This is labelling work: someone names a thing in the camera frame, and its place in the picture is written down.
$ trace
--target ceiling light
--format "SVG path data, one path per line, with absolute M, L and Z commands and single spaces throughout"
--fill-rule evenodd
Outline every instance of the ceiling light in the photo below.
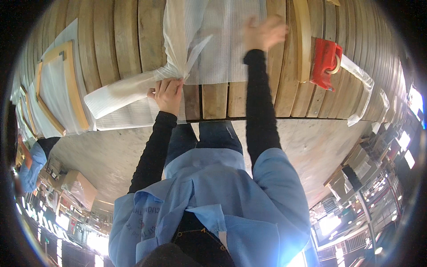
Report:
M 383 250 L 383 247 L 381 246 L 375 250 L 374 254 L 375 255 L 380 254 L 382 250 Z

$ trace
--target red tape dispenser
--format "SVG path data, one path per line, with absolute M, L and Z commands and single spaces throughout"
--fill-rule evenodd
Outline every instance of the red tape dispenser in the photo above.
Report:
M 330 83 L 330 76 L 339 71 L 342 47 L 335 42 L 316 38 L 314 66 L 310 82 L 335 92 Z

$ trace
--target black pants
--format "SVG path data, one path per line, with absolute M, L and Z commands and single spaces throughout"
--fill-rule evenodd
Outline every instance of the black pants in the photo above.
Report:
M 47 139 L 38 139 L 37 143 L 41 146 L 41 148 L 44 151 L 44 154 L 46 154 L 46 159 L 49 158 L 49 153 L 52 150 L 53 146 L 61 139 L 60 137 L 51 137 Z

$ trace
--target hand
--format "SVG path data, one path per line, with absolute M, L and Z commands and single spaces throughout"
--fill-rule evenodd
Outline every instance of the hand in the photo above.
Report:
M 169 78 L 156 83 L 156 88 L 150 88 L 147 96 L 154 99 L 160 111 L 178 116 L 184 79 Z
M 259 49 L 265 52 L 277 43 L 284 42 L 288 34 L 288 26 L 279 15 L 268 17 L 259 26 L 253 26 L 255 17 L 249 18 L 245 24 L 244 41 L 247 51 Z

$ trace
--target cardboard box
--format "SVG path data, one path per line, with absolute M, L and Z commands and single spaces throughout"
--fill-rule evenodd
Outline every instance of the cardboard box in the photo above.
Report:
M 98 190 L 78 170 L 69 170 L 61 186 L 90 211 Z

